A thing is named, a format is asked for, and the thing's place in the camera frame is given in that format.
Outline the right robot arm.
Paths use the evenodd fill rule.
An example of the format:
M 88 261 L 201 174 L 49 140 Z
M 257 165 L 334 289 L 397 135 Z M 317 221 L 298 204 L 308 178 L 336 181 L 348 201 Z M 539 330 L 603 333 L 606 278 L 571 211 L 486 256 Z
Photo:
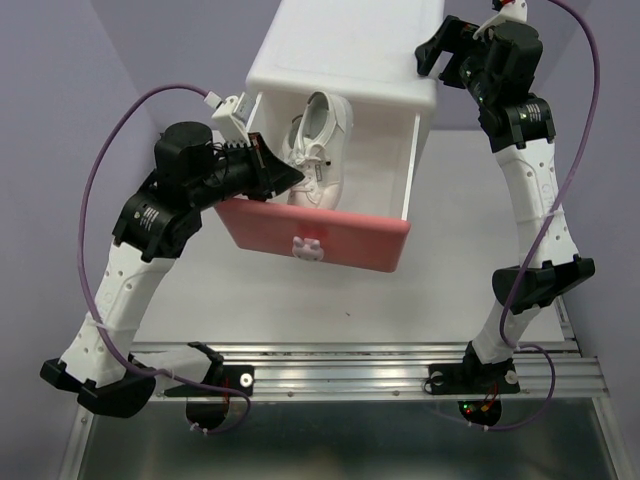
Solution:
M 430 74 L 442 53 L 450 59 L 439 75 L 467 91 L 500 167 L 515 218 L 519 262 L 492 276 L 495 303 L 460 366 L 463 384 L 482 390 L 497 366 L 541 309 L 595 273 L 573 241 L 555 172 L 555 126 L 550 105 L 531 91 L 543 53 L 538 32 L 523 20 L 495 16 L 482 26 L 447 16 L 415 50 L 417 72 Z

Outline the pink bunny upper knob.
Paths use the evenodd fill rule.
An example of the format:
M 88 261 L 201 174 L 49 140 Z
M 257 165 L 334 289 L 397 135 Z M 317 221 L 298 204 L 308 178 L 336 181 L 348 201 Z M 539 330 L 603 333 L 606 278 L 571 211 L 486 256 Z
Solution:
M 292 240 L 292 255 L 304 261 L 321 261 L 325 252 L 318 239 L 295 236 Z

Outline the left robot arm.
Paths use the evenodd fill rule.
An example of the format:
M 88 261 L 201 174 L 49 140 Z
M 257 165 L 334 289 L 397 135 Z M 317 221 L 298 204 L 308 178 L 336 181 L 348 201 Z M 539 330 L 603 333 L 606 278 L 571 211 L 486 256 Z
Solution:
M 239 395 L 224 377 L 223 356 L 201 342 L 148 360 L 132 355 L 131 345 L 159 284 L 201 229 L 203 211 L 239 195 L 266 201 L 304 178 L 260 134 L 220 144 L 199 122 L 169 126 L 154 158 L 116 221 L 103 279 L 76 338 L 40 372 L 96 415 L 130 418 L 158 391 Z

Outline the white sneaker front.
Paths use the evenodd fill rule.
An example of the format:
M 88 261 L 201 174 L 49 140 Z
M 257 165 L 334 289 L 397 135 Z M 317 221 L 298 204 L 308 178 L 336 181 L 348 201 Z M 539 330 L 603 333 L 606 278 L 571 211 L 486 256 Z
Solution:
M 304 179 L 289 190 L 293 206 L 337 208 L 344 185 L 344 162 L 353 130 L 353 110 L 344 97 L 316 91 L 303 113 L 291 122 L 281 155 L 303 173 Z

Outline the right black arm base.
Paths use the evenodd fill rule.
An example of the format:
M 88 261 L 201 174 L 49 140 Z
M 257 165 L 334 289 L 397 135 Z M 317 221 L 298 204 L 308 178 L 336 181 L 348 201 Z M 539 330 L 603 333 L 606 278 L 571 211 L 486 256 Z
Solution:
M 429 384 L 433 395 L 484 395 L 497 387 L 499 394 L 517 394 L 520 385 L 514 364 L 467 367 L 462 363 L 429 366 Z

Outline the dark pink drawer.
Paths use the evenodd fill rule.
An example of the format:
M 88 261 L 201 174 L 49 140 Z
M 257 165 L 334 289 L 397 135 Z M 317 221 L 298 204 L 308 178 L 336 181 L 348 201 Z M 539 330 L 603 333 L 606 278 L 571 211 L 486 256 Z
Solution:
M 295 114 L 285 125 L 279 148 Z M 390 273 L 396 270 L 411 224 L 409 199 L 420 149 L 403 133 L 408 114 L 353 104 L 353 130 L 344 162 L 344 185 L 336 209 L 287 203 L 289 190 L 265 203 L 244 198 L 216 209 L 235 244 L 245 250 L 288 257 L 295 236 L 318 239 L 324 262 Z

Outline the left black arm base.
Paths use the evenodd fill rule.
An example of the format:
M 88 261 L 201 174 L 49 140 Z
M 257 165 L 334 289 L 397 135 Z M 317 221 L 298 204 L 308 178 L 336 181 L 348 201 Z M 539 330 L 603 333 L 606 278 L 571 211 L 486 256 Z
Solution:
M 214 385 L 218 388 L 237 390 L 247 396 L 253 395 L 255 380 L 255 368 L 250 364 L 225 364 L 218 368 L 215 373 L 208 372 L 203 383 Z M 198 398 L 198 397 L 221 397 L 228 396 L 224 392 L 205 391 L 201 388 L 180 384 L 166 389 L 164 395 L 169 398 Z

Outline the aluminium mounting rail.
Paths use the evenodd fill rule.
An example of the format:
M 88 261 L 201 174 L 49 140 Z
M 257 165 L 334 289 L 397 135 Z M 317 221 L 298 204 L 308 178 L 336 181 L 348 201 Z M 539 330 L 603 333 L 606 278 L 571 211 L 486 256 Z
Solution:
M 221 343 L 226 364 L 254 368 L 255 402 L 429 401 L 423 383 L 431 365 L 459 362 L 462 343 Z M 608 395 L 595 358 L 573 341 L 546 345 L 551 358 L 519 353 L 516 399 L 599 398 Z

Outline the white shoe cabinet body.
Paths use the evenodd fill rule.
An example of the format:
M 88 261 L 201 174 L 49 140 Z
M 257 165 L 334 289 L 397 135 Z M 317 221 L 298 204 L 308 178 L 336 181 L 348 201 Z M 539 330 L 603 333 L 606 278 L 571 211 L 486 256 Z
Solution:
M 316 90 L 353 104 L 408 114 L 403 128 L 424 148 L 437 87 L 416 73 L 415 48 L 443 20 L 441 1 L 283 1 L 249 70 L 251 118 L 273 148 Z

